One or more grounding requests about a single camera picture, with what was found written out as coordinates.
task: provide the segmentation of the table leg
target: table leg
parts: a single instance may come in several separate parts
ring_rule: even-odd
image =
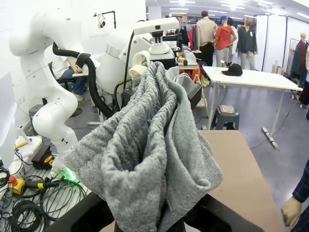
[[[265,127],[262,127],[262,131],[264,132],[265,136],[269,139],[269,141],[271,142],[271,144],[274,146],[275,149],[279,149],[279,147],[278,147],[277,143],[275,142],[275,140],[273,139],[272,136],[274,135],[274,132],[275,132],[275,127],[276,127],[278,117],[279,117],[279,113],[280,113],[280,110],[281,110],[284,93],[285,93],[285,90],[282,91],[279,108],[277,109],[277,114],[276,114],[276,117],[275,117],[274,125],[272,126],[271,133],[269,133],[268,130]]]
[[[213,117],[213,108],[214,108],[216,92],[217,92],[217,83],[215,82],[214,85],[213,85],[213,92],[212,92],[211,111],[210,111],[209,117],[208,117],[208,129],[209,130],[211,129],[211,123],[212,123],[212,117]]]

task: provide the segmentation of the yellow handle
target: yellow handle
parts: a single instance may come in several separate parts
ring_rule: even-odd
[[[18,148],[20,148],[20,147],[22,147],[22,146],[24,146],[24,145],[27,145],[27,144],[28,144],[27,142],[23,142],[23,143],[17,145],[17,146],[15,147],[15,149],[18,149]]]

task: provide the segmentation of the tan surface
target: tan surface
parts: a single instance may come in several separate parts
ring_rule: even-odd
[[[237,130],[201,131],[224,175],[210,195],[265,232],[283,232],[268,185],[242,134]]]

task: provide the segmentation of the desk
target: desk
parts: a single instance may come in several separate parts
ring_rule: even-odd
[[[237,130],[202,130],[201,134],[223,172],[222,184],[210,195],[265,232],[284,232],[271,192],[242,134]],[[101,232],[113,229],[114,223]]]
[[[275,117],[275,121],[274,121],[272,130],[271,130],[271,133],[268,133],[268,131],[265,128],[262,128],[264,133],[268,137],[268,139],[272,142],[274,147],[276,147],[277,145],[274,143],[272,136],[274,134],[279,112],[281,110],[281,105],[282,105],[285,90],[289,89],[289,90],[303,91],[303,89],[299,88],[297,84],[288,80],[284,76],[276,74],[276,73],[269,73],[269,72],[266,73],[266,72],[258,72],[258,71],[251,71],[251,70],[243,70],[242,76],[226,76],[221,71],[227,70],[227,68],[205,67],[204,66],[203,69],[208,75],[208,77],[210,78],[210,80],[214,83],[212,100],[211,100],[211,110],[210,110],[210,116],[209,116],[209,121],[208,121],[209,130],[211,128],[215,96],[216,96],[218,85],[262,88],[262,89],[282,91],[280,104],[277,110],[277,114]]]

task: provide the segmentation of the seated person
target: seated person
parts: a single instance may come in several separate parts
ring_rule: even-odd
[[[85,84],[87,82],[87,76],[72,77],[74,73],[82,73],[83,71],[76,67],[75,63],[70,61],[67,57],[55,56],[53,59],[52,70],[56,80],[75,79],[72,93],[78,101],[82,101],[84,98],[82,94],[85,91]]]

